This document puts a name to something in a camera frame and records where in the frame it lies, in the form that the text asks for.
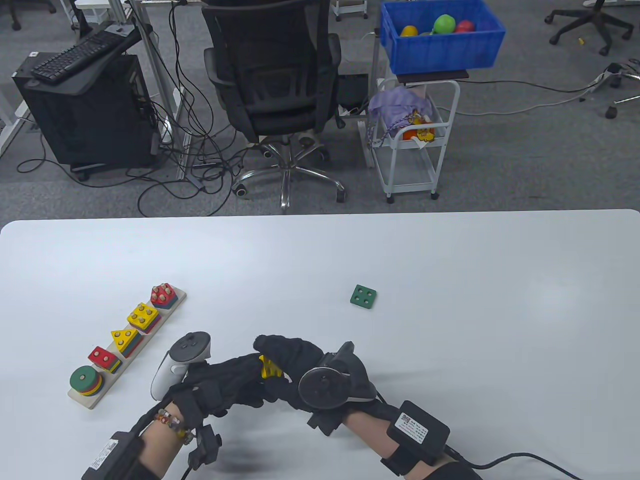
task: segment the green square block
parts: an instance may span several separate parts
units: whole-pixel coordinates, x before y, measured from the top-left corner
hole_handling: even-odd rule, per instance
[[[351,303],[370,310],[373,308],[373,302],[377,294],[375,290],[356,285],[353,295],[351,295]]]

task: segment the yellow triangle block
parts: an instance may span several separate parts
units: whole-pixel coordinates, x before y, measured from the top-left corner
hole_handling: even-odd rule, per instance
[[[135,340],[140,333],[137,330],[113,330],[111,332],[111,336],[113,338],[113,342],[116,344],[116,348],[120,353],[124,352],[131,342]]]

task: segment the chair armrest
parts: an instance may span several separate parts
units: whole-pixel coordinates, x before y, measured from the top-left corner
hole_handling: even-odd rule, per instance
[[[216,57],[214,55],[214,49],[208,48],[204,51],[204,67],[209,76],[211,83],[216,86],[236,86],[236,82],[229,80],[221,80],[218,77],[218,70],[216,69]]]
[[[329,53],[331,53],[331,63],[337,68],[342,61],[342,48],[340,47],[340,37],[337,33],[330,33],[329,37]]]

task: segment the green ball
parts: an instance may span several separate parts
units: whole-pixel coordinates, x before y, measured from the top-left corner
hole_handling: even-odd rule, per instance
[[[433,24],[433,32],[444,34],[453,33],[456,30],[456,19],[451,15],[441,15]]]

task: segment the floor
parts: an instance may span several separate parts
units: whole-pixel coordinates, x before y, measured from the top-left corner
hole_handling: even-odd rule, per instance
[[[640,34],[631,41],[620,40],[614,31],[614,47],[608,58],[598,55],[602,41],[591,26],[566,34],[553,47],[548,38],[567,20],[558,18],[556,26],[542,20],[553,8],[578,8],[576,0],[487,0],[507,28],[507,36],[494,68],[473,71],[472,79],[519,79],[556,88],[580,88],[593,80],[611,61],[640,58]],[[26,6],[20,9],[23,28],[14,32],[6,8],[0,7],[0,88],[13,95],[10,75],[31,51],[55,51],[73,41],[67,18],[59,9],[50,15],[46,9]],[[331,19],[330,30],[342,41],[343,73],[367,72],[377,2],[370,2],[369,20],[345,15],[342,22]],[[640,21],[640,8],[611,8],[622,19]],[[168,9],[150,8],[152,23],[160,37],[160,49],[167,63],[175,57],[167,25]],[[200,87],[214,106],[214,128],[226,123],[224,112],[215,100],[214,90],[203,70],[202,51],[211,46],[198,8],[177,10],[180,62],[185,73]],[[578,37],[585,40],[581,45]],[[145,72],[148,64],[141,47],[138,53]],[[621,90],[608,87],[597,90],[585,102],[539,108],[511,116],[458,116],[454,126],[442,176],[440,199],[432,201],[421,193],[397,195],[389,205],[373,170],[365,167],[355,125],[336,130],[328,123],[321,135],[332,163],[327,170],[348,188],[344,204],[335,203],[335,190],[313,180],[295,182],[292,188],[291,214],[492,211],[533,209],[640,209],[640,107],[629,104],[620,109],[615,120],[604,118],[610,101],[635,93],[639,85],[623,83]],[[155,86],[149,82],[149,90]],[[517,84],[463,84],[460,111],[510,111],[533,104],[570,98],[571,94],[549,92]],[[202,100],[196,109],[210,120]],[[226,146],[232,137],[227,129],[217,139]],[[227,151],[243,146],[242,139]],[[139,216],[136,201],[148,183],[136,181],[111,188],[91,189],[74,184],[63,171],[45,164],[32,173],[16,172],[17,165],[42,156],[39,135],[26,124],[10,148],[0,158],[0,227],[17,219],[107,218]],[[248,165],[261,165],[258,156],[248,157]],[[175,166],[155,174],[157,179],[173,179]],[[106,185],[125,180],[122,172],[111,172],[91,180]],[[251,182],[249,195],[231,196],[219,215],[279,213],[278,182]],[[178,185],[176,191],[188,194],[190,186]],[[218,195],[198,195],[192,200],[177,200],[158,188],[141,201],[149,216],[200,216],[210,213],[224,199]]]

